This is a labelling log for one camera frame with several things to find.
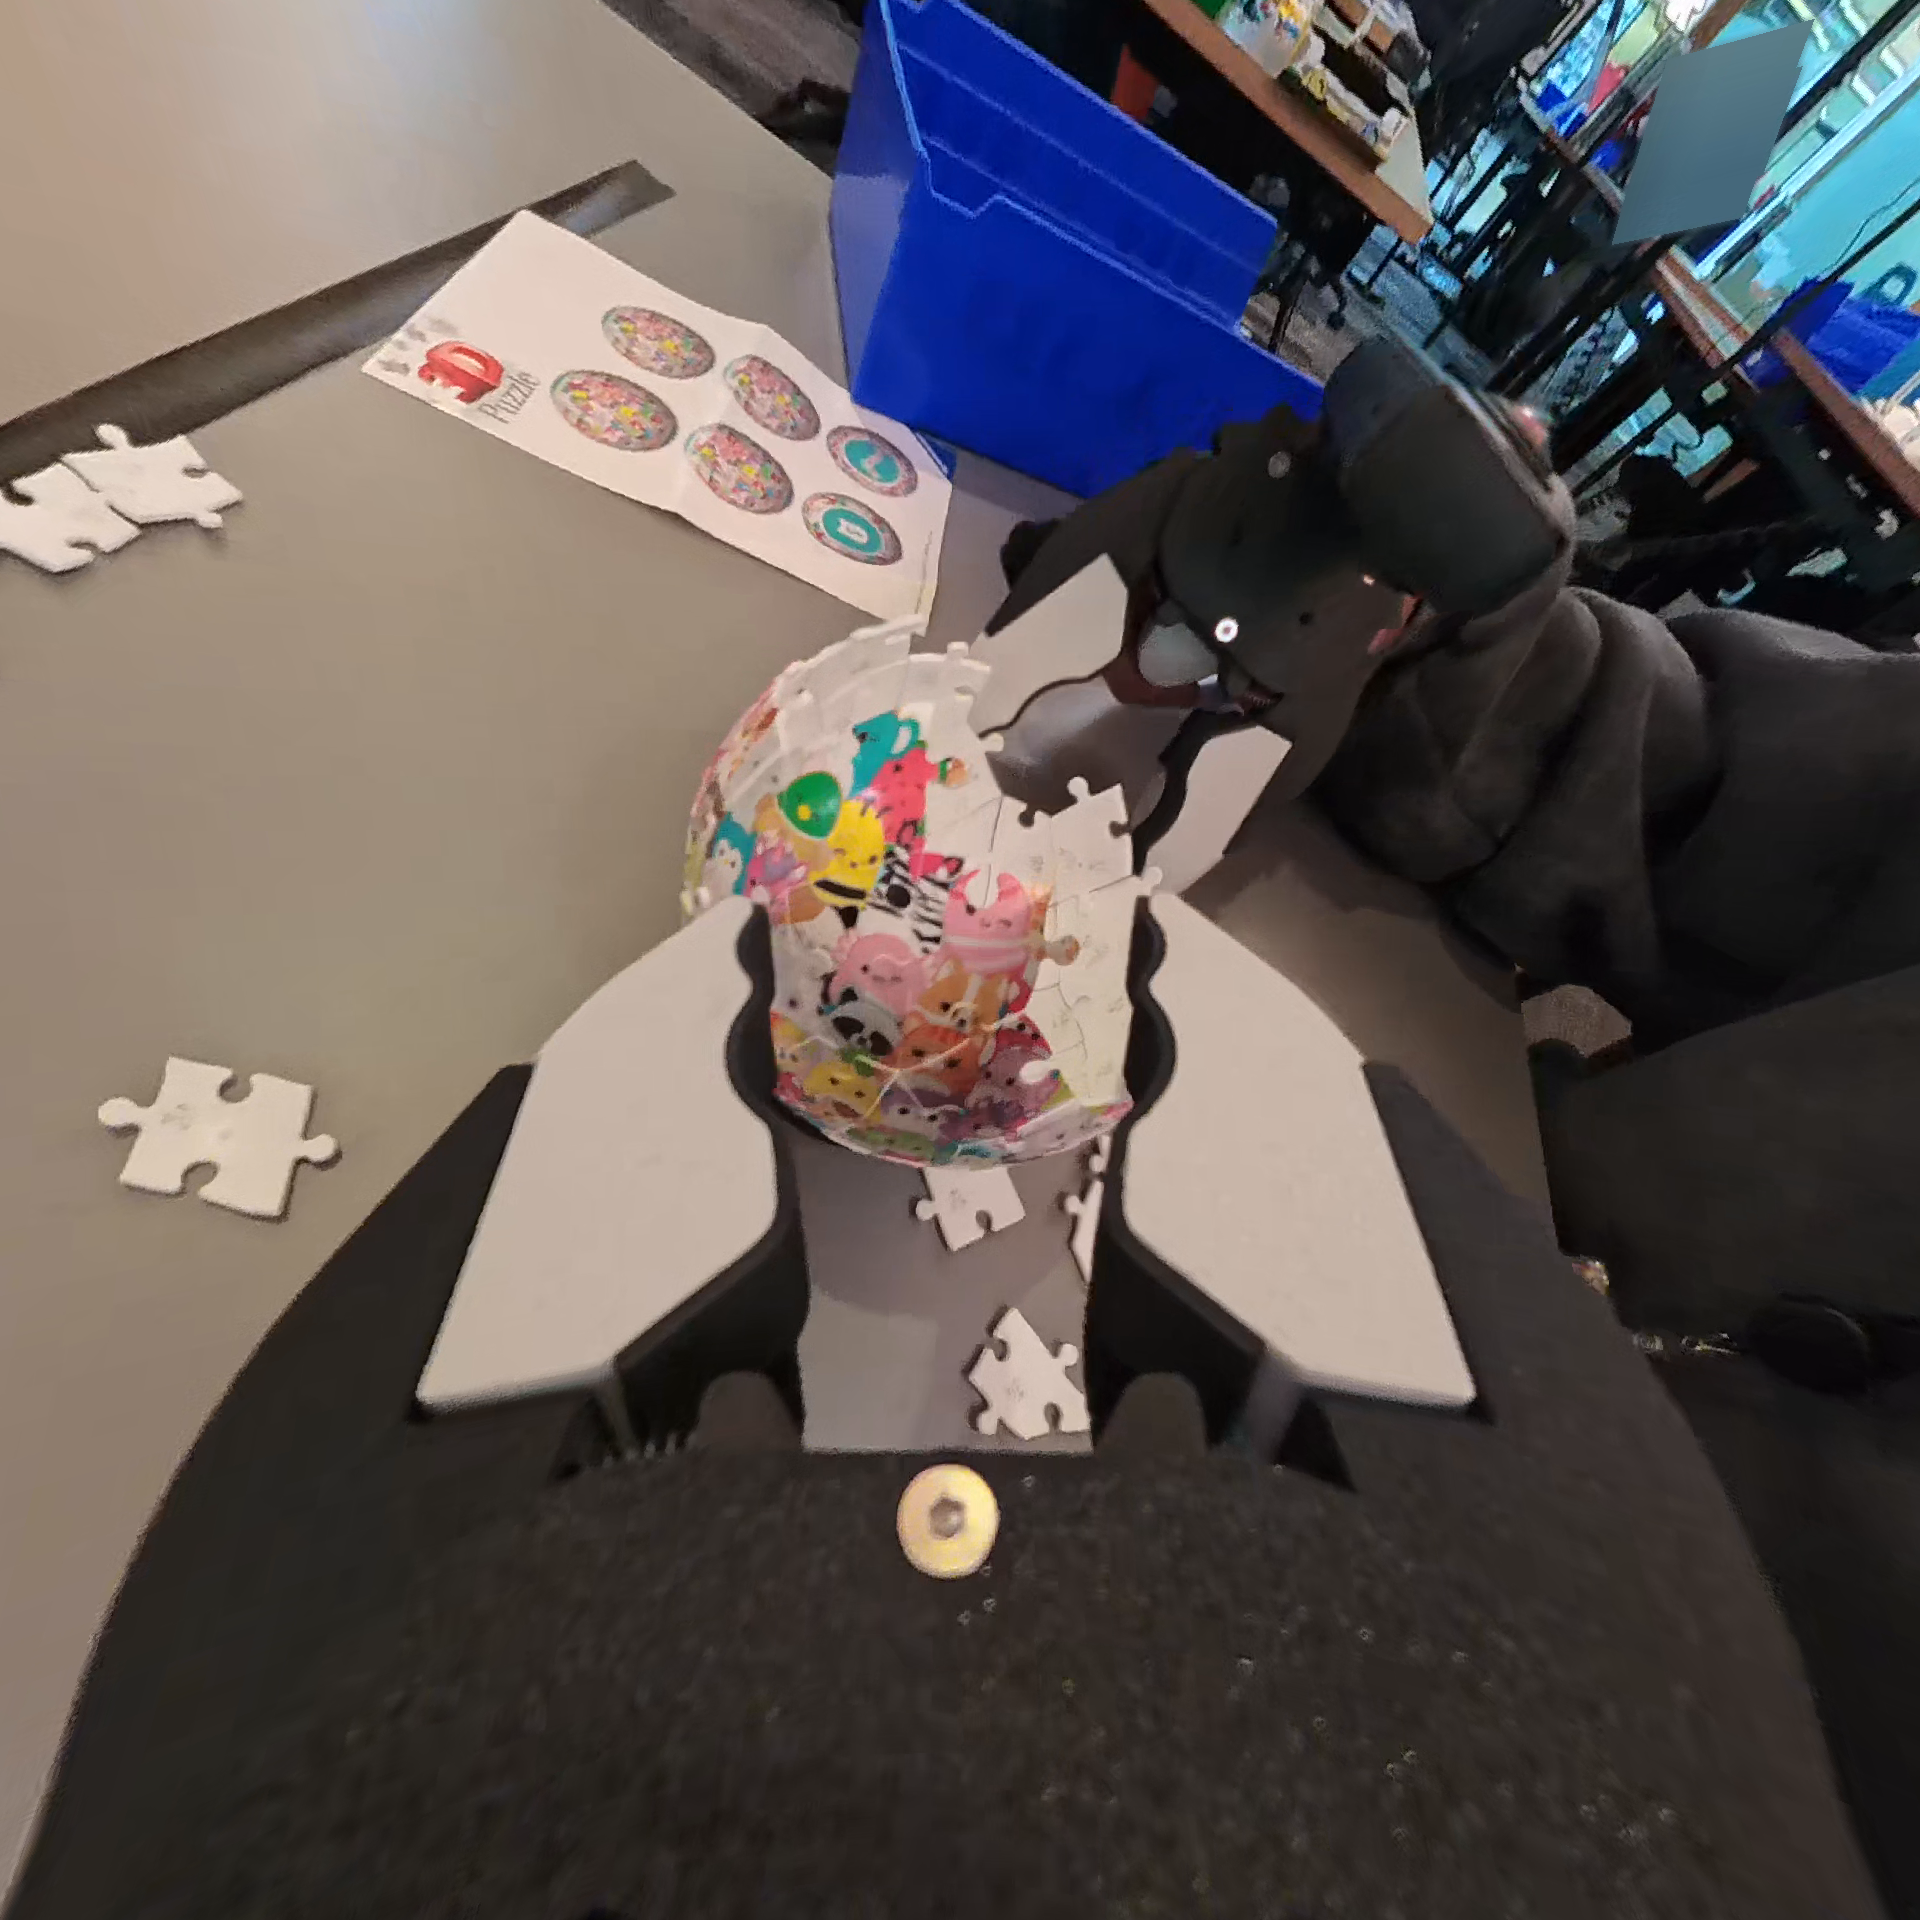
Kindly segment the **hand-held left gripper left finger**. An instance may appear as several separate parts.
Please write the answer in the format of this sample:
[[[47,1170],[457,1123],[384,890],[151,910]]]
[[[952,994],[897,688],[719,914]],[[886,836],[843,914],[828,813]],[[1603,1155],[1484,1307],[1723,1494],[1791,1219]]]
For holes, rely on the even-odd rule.
[[[736,896],[539,1045],[416,1381],[426,1413],[587,1396],[625,1440],[673,1442],[712,1381],[761,1376],[804,1416],[772,990],[772,925]]]

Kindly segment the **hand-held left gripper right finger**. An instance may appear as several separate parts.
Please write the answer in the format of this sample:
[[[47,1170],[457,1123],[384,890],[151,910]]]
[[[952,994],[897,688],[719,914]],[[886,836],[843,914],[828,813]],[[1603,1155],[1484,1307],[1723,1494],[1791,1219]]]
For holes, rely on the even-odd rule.
[[[1185,900],[1135,906],[1132,1101],[1094,1212],[1095,1432],[1148,1376],[1185,1379],[1211,1442],[1282,1452],[1308,1402],[1476,1404],[1363,1053]]]

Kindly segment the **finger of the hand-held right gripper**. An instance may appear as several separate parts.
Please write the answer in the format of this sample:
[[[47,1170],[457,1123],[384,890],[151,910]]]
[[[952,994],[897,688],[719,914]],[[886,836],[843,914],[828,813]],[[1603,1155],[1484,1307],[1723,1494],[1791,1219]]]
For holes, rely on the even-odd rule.
[[[1170,819],[1145,847],[1156,894],[1188,894],[1221,863],[1288,755],[1282,733],[1233,727],[1209,733],[1180,772],[1166,772]]]
[[[1100,676],[1124,650],[1132,593],[1106,553],[1049,588],[1000,632],[973,639],[986,669],[973,694],[973,732],[1000,735],[1041,694]]]

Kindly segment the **colourful 3D puzzle ball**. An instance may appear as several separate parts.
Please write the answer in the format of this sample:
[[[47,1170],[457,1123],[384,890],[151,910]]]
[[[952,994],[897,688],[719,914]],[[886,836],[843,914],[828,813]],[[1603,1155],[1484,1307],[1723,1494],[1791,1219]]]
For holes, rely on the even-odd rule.
[[[789,662],[690,804],[684,918],[761,906],[780,1101],[907,1166],[1084,1147],[1132,1107],[1135,874],[1120,786],[1006,794],[971,724],[989,666],[917,620]]]

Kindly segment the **white puzzle piece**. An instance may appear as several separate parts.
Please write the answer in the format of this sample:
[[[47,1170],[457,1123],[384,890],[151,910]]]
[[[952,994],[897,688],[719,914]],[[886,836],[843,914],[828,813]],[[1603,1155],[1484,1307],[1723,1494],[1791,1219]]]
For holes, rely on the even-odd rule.
[[[251,1219],[285,1216],[296,1170],[339,1157],[329,1133],[310,1133],[316,1092],[304,1081],[255,1072],[230,1098],[234,1072],[219,1064],[167,1057],[150,1101],[111,1095],[98,1107],[104,1130],[129,1136],[118,1181],[151,1195],[180,1195],[194,1172],[207,1177],[197,1197]]]
[[[1020,1443],[1089,1436],[1089,1402],[1075,1373],[1079,1358],[1070,1341],[1047,1344],[1020,1307],[1004,1307],[963,1373],[973,1396],[971,1432]]]
[[[219,532],[243,502],[241,488],[185,436],[138,443],[126,427],[102,422],[94,438],[98,443],[64,454],[59,464],[133,525],[188,521]]]
[[[37,571],[81,569],[136,538],[139,527],[61,461],[2,483],[2,553]]]

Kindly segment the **blue storage bin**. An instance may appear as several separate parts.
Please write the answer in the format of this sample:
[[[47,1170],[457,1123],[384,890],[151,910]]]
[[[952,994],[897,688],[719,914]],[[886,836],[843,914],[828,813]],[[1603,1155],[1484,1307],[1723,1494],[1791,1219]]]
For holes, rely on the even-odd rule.
[[[1242,330],[1276,219],[965,4],[868,4],[828,204],[851,397],[1091,495],[1321,410]]]

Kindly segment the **wooden table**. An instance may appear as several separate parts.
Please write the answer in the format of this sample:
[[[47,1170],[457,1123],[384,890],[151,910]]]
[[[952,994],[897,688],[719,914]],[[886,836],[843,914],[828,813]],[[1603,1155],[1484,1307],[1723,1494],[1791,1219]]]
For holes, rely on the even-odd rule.
[[[1195,4],[1143,2],[1142,7],[1207,72],[1249,102],[1377,225],[1389,227],[1409,246],[1427,235],[1427,159],[1408,108],[1388,108],[1388,114],[1400,117],[1392,125],[1392,139],[1375,147],[1361,138],[1363,130],[1355,122],[1337,116],[1329,94],[1321,95],[1305,86],[1308,72],[1299,62],[1280,74],[1266,74],[1259,60]]]

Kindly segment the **person's dark clothing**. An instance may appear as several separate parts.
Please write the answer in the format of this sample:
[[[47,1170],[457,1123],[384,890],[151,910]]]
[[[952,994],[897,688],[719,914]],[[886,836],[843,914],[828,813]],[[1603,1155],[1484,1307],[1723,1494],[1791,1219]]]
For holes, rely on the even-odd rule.
[[[1834,985],[1653,1051],[1530,1049],[1562,1248],[1719,1477],[1815,1695],[1888,1916],[1918,1912],[1918,984]],[[1783,1296],[1870,1316],[1883,1376],[1825,1396],[1745,1349]]]

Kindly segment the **printed instruction sheet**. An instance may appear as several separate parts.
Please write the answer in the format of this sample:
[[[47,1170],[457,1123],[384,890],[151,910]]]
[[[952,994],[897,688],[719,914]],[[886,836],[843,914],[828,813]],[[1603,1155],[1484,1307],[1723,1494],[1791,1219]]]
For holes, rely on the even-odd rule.
[[[775,330],[530,210],[362,372],[876,621],[932,612],[945,459]]]

